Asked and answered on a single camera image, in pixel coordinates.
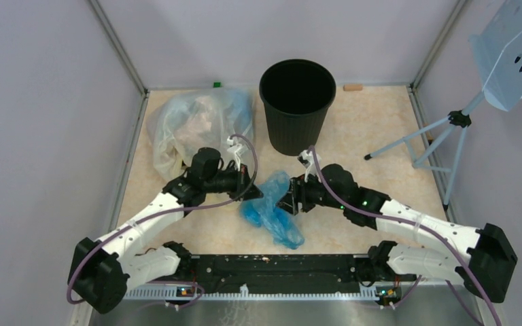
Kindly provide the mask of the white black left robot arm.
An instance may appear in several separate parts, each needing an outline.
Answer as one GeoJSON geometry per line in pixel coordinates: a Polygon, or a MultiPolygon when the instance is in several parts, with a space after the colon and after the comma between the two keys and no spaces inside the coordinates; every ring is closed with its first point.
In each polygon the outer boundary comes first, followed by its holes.
{"type": "Polygon", "coordinates": [[[68,276],[67,301],[86,302],[97,312],[113,310],[128,291],[161,276],[188,277],[191,263],[181,250],[164,244],[142,253],[161,231],[192,211],[211,209],[208,194],[227,194],[229,202],[263,197],[256,175],[238,159],[225,163],[218,150],[203,147],[178,177],[169,181],[139,213],[96,240],[84,238],[75,246],[68,276]]]}

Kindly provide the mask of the blue plastic trash bag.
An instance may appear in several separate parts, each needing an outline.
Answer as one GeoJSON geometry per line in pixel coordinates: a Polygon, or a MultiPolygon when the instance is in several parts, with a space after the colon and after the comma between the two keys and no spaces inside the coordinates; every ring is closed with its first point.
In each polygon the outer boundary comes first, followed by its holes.
{"type": "Polygon", "coordinates": [[[284,170],[274,171],[264,183],[257,186],[263,197],[242,202],[239,212],[254,227],[267,230],[275,244],[295,250],[304,244],[305,238],[295,225],[292,215],[277,206],[289,186],[290,176],[284,170]]]}

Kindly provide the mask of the black ribbed trash bin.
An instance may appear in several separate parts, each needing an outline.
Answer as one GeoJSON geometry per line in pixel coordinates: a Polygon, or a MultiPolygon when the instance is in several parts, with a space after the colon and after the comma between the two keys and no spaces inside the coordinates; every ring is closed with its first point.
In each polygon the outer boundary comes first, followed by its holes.
{"type": "Polygon", "coordinates": [[[286,156],[297,156],[315,145],[336,82],[322,65],[305,59],[283,60],[270,66],[259,83],[271,145],[286,156]]]}

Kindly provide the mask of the small tan wooden block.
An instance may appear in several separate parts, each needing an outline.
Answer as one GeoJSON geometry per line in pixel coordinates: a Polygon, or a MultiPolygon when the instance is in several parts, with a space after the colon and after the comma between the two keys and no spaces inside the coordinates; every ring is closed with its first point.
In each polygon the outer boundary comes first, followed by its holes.
{"type": "Polygon", "coordinates": [[[362,91],[364,86],[362,84],[345,84],[343,90],[345,92],[359,92],[362,91]]]}

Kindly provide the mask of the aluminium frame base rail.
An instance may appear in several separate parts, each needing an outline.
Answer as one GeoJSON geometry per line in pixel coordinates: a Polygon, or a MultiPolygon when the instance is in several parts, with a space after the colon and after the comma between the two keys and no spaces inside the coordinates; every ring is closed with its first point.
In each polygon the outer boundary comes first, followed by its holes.
{"type": "MultiPolygon", "coordinates": [[[[159,278],[149,284],[196,283],[159,278]]],[[[377,283],[398,291],[377,301],[203,301],[126,300],[101,314],[78,306],[71,325],[492,325],[485,304],[461,285],[417,277],[414,281],[377,283]]]]}

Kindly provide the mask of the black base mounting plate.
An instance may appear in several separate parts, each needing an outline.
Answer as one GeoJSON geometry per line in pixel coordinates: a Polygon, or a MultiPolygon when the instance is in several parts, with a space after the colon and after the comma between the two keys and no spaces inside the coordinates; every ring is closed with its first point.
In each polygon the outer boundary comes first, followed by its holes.
{"type": "Polygon", "coordinates": [[[414,281],[365,255],[193,255],[183,258],[165,280],[201,285],[207,294],[237,293],[246,285],[253,294],[357,293],[377,283],[414,281]]]}

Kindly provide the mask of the light blue tripod stand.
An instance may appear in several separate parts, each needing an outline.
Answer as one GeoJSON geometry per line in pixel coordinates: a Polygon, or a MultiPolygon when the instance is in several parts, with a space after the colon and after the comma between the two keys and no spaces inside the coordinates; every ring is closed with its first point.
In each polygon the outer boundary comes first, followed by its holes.
{"type": "Polygon", "coordinates": [[[453,191],[455,177],[457,175],[457,168],[459,166],[459,161],[462,156],[462,149],[464,147],[464,142],[466,140],[466,136],[468,133],[468,129],[472,124],[472,120],[470,114],[478,107],[478,105],[485,100],[484,92],[481,91],[461,110],[450,111],[448,115],[437,122],[424,126],[416,132],[408,134],[389,145],[386,145],[372,153],[368,153],[364,156],[365,160],[370,160],[377,156],[380,156],[382,153],[398,146],[401,144],[405,144],[408,153],[411,157],[412,166],[414,168],[423,168],[439,173],[449,174],[447,179],[447,184],[445,187],[445,194],[442,197],[442,208],[444,211],[448,211],[451,195],[453,191]],[[415,137],[420,137],[426,132],[435,129],[438,126],[446,124],[447,127],[429,144],[429,147],[425,149],[425,151],[421,155],[417,155],[415,150],[411,145],[411,140],[415,137]],[[439,167],[432,166],[430,164],[424,164],[425,161],[429,161],[429,157],[436,153],[436,150],[440,145],[444,143],[444,141],[451,136],[454,130],[460,129],[459,140],[457,142],[457,147],[455,149],[455,155],[453,158],[453,163],[451,167],[439,167]]]}

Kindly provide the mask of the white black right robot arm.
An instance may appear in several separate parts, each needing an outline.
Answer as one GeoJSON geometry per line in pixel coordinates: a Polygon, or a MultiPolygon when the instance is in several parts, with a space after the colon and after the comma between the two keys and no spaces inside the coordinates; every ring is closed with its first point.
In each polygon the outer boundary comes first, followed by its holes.
{"type": "Polygon", "coordinates": [[[450,223],[420,213],[387,194],[360,187],[339,164],[293,177],[277,207],[296,215],[316,206],[340,209],[353,224],[409,238],[412,248],[383,241],[368,252],[372,273],[381,280],[393,275],[417,274],[462,284],[477,297],[493,303],[506,298],[517,264],[517,254],[502,228],[450,223]]]}

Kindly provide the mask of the large translucent yellowish trash bag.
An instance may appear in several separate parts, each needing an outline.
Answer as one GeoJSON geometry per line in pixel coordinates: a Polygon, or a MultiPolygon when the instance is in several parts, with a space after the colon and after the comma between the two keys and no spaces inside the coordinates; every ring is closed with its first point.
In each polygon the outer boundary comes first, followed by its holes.
{"type": "Polygon", "coordinates": [[[254,141],[251,91],[208,88],[172,96],[151,113],[146,130],[152,145],[152,163],[166,181],[181,174],[201,147],[218,150],[225,163],[233,159],[228,137],[241,134],[254,141]]]}

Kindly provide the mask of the perforated light blue metal panel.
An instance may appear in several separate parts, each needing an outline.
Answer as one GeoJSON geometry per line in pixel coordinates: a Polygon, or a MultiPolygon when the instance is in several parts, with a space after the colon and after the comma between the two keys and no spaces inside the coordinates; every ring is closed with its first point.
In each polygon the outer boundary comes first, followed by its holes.
{"type": "Polygon", "coordinates": [[[522,99],[522,1],[504,1],[469,41],[485,100],[510,111],[522,99]]]}

